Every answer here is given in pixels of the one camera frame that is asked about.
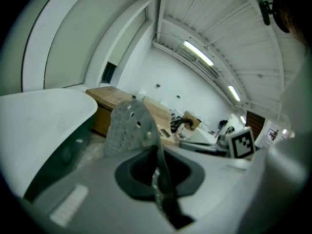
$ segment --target wooden desk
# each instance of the wooden desk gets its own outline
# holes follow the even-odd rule
[[[98,104],[93,130],[107,135],[111,124],[111,112],[121,102],[131,100],[133,96],[115,87],[102,87],[88,89],[86,94],[96,100]],[[168,108],[151,98],[145,97],[143,104],[153,116],[163,145],[175,145],[175,139],[170,130],[171,113]]]
[[[86,94],[96,100],[98,104],[93,130],[107,135],[111,124],[111,112],[121,102],[131,100],[132,95],[115,87],[88,89]]]

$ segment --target ceiling light fixture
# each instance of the ceiling light fixture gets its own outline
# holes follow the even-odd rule
[[[184,41],[184,46],[188,49],[192,50],[195,54],[197,54],[205,63],[207,63],[209,66],[213,66],[214,63],[206,57],[199,49],[191,45],[188,41]]]
[[[235,91],[234,87],[233,87],[233,86],[229,86],[229,90],[230,90],[231,93],[233,94],[234,98],[235,98],[237,101],[240,101],[240,98],[239,98],[237,92]]]
[[[242,120],[242,122],[243,122],[244,124],[246,124],[246,120],[245,120],[245,118],[244,118],[243,116],[241,116],[240,119]]]

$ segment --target ceiling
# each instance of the ceiling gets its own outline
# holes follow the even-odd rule
[[[213,68],[184,47],[185,40]],[[194,70],[238,110],[288,123],[279,98],[299,71],[305,48],[272,18],[264,25],[257,0],[161,0],[154,46]]]

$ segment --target perforated metal plate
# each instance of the perforated metal plate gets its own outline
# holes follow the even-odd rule
[[[111,113],[104,156],[152,145],[161,148],[156,123],[145,105],[137,100],[120,103]]]

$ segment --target floor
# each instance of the floor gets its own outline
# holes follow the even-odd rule
[[[105,137],[91,132],[89,143],[84,150],[82,150],[81,159],[78,161],[76,169],[80,169],[88,164],[91,164],[98,159],[103,158]]]

